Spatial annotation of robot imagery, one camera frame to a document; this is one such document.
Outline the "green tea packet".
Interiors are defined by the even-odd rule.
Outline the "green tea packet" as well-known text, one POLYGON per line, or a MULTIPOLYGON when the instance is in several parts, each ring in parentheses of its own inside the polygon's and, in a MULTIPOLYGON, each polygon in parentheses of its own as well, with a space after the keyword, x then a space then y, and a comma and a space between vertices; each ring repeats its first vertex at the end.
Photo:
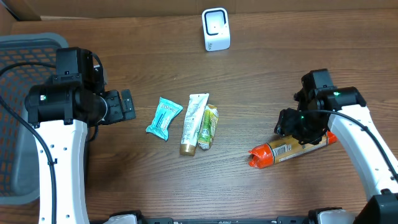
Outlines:
POLYGON ((206 105, 198 135, 198 145, 203 150, 209 150, 211 148, 215 138, 218 120, 219 113, 217 107, 214 105, 206 105))

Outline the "teal wet wipes pack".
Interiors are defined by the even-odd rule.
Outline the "teal wet wipes pack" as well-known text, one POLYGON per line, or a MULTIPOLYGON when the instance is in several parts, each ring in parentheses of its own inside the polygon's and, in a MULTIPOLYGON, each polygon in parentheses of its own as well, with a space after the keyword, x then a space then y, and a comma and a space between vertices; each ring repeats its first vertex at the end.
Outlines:
POLYGON ((160 97, 154 119, 146 128, 146 132, 152 133, 155 136, 167 141, 169 138, 169 125, 182 110, 182 105, 160 97))

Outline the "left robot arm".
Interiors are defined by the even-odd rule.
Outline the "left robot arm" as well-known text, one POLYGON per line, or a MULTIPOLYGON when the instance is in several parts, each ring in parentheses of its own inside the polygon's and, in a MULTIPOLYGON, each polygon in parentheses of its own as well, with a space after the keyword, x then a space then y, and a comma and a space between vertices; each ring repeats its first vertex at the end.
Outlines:
POLYGON ((134 119, 129 90, 105 89, 99 57, 78 47, 56 51, 55 74, 26 99, 39 158, 40 223, 88 223, 86 145, 91 127, 134 119))

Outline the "white cream tube gold cap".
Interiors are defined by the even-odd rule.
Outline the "white cream tube gold cap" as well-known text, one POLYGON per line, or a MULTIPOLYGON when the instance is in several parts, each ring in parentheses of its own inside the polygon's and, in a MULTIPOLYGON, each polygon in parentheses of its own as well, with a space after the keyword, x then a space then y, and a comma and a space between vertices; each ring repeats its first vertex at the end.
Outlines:
POLYGON ((208 97, 208 93, 191 94, 189 97, 180 143, 180 155, 182 156, 195 155, 198 133, 208 97))

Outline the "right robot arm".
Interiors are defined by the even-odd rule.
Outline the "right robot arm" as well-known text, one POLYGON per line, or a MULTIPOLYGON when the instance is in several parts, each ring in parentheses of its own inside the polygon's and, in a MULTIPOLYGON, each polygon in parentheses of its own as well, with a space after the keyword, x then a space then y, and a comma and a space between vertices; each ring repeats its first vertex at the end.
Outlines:
POLYGON ((280 112, 275 133, 317 144, 332 132, 349 155, 366 194, 357 214, 338 207, 311 210, 304 223, 397 223, 397 159, 375 127, 357 88, 334 86, 329 71, 312 70, 294 95, 297 109, 280 112))

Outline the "spaghetti pack with red ends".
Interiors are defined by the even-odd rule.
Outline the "spaghetti pack with red ends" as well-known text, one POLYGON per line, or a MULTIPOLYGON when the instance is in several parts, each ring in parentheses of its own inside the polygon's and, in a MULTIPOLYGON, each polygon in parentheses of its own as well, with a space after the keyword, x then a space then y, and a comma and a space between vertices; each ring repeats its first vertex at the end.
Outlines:
POLYGON ((249 153, 252 159, 249 161, 249 165, 258 169, 273 166, 274 164, 326 147, 337 142, 337 140, 338 138, 329 131, 322 136, 321 141, 316 145, 310 143, 301 145, 292 136, 286 136, 278 140, 256 146, 250 150, 249 153))

